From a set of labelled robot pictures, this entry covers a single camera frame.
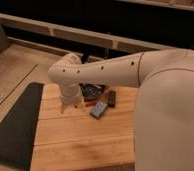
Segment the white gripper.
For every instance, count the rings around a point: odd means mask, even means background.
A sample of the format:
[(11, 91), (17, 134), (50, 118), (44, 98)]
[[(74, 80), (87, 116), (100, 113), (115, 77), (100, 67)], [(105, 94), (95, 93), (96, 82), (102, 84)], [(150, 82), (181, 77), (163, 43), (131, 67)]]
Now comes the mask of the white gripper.
[[(80, 102), (82, 101), (81, 91), (72, 92), (72, 91), (62, 91), (60, 94), (61, 103), (65, 106), (75, 105), (75, 108), (79, 108)], [(61, 105), (61, 113), (64, 113), (64, 106)]]

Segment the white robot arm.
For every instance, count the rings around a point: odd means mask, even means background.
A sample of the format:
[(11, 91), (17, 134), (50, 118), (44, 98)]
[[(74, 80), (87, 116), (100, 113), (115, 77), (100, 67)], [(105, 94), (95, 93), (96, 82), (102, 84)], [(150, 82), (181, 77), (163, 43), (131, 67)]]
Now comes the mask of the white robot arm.
[(73, 54), (48, 70), (65, 105), (81, 83), (136, 87), (136, 171), (194, 171), (194, 50), (168, 49), (83, 64)]

